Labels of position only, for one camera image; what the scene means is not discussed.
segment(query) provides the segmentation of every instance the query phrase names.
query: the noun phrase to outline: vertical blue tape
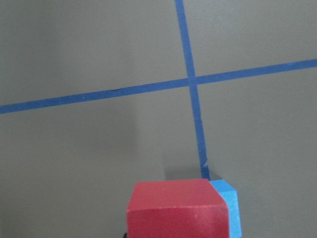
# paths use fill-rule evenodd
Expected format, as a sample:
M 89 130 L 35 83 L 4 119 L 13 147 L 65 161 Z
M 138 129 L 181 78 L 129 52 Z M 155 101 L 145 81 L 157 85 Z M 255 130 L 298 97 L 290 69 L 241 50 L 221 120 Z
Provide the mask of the vertical blue tape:
M 209 168 L 207 166 L 207 153 L 204 136 L 203 122 L 201 120 L 201 111 L 199 103 L 199 94 L 197 88 L 197 79 L 195 75 L 194 60 L 192 56 L 189 33 L 187 28 L 185 8 L 183 0 L 175 0 L 177 18 L 179 24 L 180 35 L 183 44 L 183 52 L 188 76 L 188 85 L 192 102 L 192 110 L 194 116 L 194 124 L 196 130 L 196 139 L 201 166 L 202 178 L 210 180 Z

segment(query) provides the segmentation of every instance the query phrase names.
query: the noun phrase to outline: gray surface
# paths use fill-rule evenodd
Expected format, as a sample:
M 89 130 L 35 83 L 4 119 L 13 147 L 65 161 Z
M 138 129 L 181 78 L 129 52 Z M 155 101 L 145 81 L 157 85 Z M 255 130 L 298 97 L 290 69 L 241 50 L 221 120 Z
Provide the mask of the gray surface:
M 185 0 L 197 75 L 315 59 L 316 0 Z
M 0 32 L 0 105 L 186 77 L 170 0 L 2 0 Z
M 316 58 L 316 1 L 185 1 L 198 75 Z M 174 2 L 0 3 L 0 105 L 185 77 Z M 245 238 L 316 236 L 317 69 L 199 86 Z M 198 178 L 187 88 L 0 115 L 6 238 L 114 238 L 135 182 Z

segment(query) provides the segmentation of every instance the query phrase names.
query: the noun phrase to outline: horizontal blue tape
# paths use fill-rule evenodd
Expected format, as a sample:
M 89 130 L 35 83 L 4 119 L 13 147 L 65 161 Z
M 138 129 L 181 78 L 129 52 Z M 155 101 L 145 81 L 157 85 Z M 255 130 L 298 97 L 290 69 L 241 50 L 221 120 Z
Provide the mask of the horizontal blue tape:
M 198 84 L 215 83 L 215 82 L 238 79 L 238 78 L 254 77 L 259 75 L 281 73 L 281 72 L 287 72 L 287 71 L 299 70 L 299 69 L 305 69 L 305 68 L 313 68 L 313 67 L 317 67 L 317 59 L 310 59 L 310 60 L 291 62 L 291 63 L 282 63 L 282 64 L 275 64 L 275 65 L 269 65 L 264 67 L 237 70 L 237 71 L 226 72 L 226 73 L 217 73 L 217 74 L 210 74 L 205 76 L 198 76 L 197 83 Z
M 317 67 L 317 59 L 304 60 L 291 63 L 276 64 L 258 68 L 250 68 L 226 73 L 210 74 L 205 76 L 197 76 L 198 84 L 214 83 L 239 78 L 260 76 L 265 74 L 280 73 L 292 70 L 300 70 L 306 68 Z M 46 108 L 71 103 L 87 102 L 99 99 L 114 98 L 128 96 L 133 94 L 148 93 L 166 89 L 180 88 L 188 86 L 188 79 L 176 79 L 171 81 L 144 84 L 132 87 L 121 88 L 118 90 L 106 90 L 100 92 L 83 93 L 57 98 L 48 98 L 37 101 L 30 101 L 17 104 L 9 104 L 0 106 L 0 114 L 13 113 L 38 108 Z
M 188 86 L 187 78 L 176 79 L 166 82 L 144 84 L 132 87 L 121 88 L 117 90 L 105 90 L 92 93 L 75 94 L 64 97 L 48 98 L 43 100 L 30 101 L 25 103 L 17 103 L 0 106 L 0 114 L 13 113 L 31 109 L 47 108 L 72 103 L 81 103 L 106 98 L 122 97 L 133 94 L 148 93 L 166 89 L 180 88 Z

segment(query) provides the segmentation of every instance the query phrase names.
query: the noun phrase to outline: red block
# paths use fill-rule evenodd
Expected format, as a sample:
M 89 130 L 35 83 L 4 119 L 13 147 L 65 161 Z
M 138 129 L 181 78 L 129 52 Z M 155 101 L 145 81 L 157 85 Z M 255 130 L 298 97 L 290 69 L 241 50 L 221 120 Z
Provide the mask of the red block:
M 229 238 L 227 205 L 207 179 L 137 183 L 127 224 L 128 238 Z

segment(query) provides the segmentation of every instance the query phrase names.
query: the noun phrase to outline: blue block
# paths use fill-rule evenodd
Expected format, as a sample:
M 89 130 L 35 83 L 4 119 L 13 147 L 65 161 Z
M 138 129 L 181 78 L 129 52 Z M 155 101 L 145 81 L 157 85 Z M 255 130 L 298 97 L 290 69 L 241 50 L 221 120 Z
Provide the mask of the blue block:
M 211 184 L 227 203 L 229 209 L 230 238 L 241 238 L 242 230 L 237 191 L 225 180 L 211 181 Z

